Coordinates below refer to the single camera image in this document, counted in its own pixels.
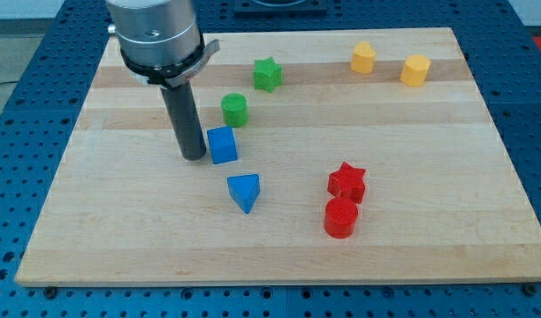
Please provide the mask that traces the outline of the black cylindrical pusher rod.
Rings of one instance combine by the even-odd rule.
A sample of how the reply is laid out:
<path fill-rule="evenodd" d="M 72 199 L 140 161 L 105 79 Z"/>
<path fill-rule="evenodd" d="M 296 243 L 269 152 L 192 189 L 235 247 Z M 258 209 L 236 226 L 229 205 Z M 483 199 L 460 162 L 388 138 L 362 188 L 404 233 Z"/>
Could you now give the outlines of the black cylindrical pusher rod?
<path fill-rule="evenodd" d="M 161 94 L 182 156 L 188 161 L 202 159 L 206 146 L 191 85 L 162 88 Z"/>

